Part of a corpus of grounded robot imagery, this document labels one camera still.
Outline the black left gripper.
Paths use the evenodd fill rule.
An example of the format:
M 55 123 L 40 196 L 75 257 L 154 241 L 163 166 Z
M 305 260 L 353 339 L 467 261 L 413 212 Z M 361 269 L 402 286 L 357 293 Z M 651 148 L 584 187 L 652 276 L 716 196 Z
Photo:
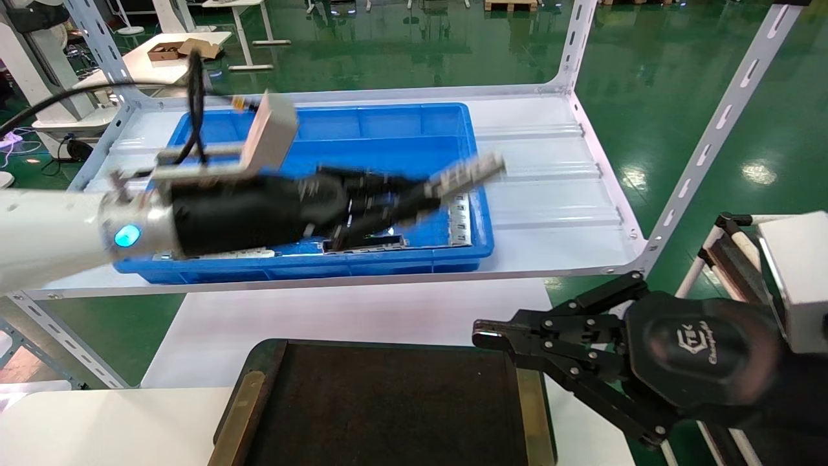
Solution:
M 385 236 L 395 225 L 416 224 L 441 209 L 436 197 L 375 197 L 352 201 L 347 213 L 347 192 L 365 197 L 404 194 L 427 178 L 335 167 L 318 167 L 317 174 L 172 186 L 181 253 L 209 256 L 328 235 L 329 251 L 379 247 L 395 242 Z

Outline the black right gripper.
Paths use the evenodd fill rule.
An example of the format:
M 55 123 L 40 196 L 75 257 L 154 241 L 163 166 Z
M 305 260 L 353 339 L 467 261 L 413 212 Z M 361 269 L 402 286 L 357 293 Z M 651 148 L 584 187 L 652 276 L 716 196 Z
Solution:
M 472 342 L 477 348 L 517 352 L 518 368 L 544 372 L 650 449 L 669 438 L 680 417 L 651 403 L 638 404 L 576 360 L 540 350 L 526 353 L 527 343 L 536 338 L 549 349 L 557 342 L 626 344 L 634 377 L 680 415 L 713 422 L 760 416 L 787 353 L 772 313 L 730 299 L 648 292 L 641 272 L 627 272 L 547 311 L 520 309 L 509 321 L 477 320 Z M 610 313 L 635 300 L 625 324 Z

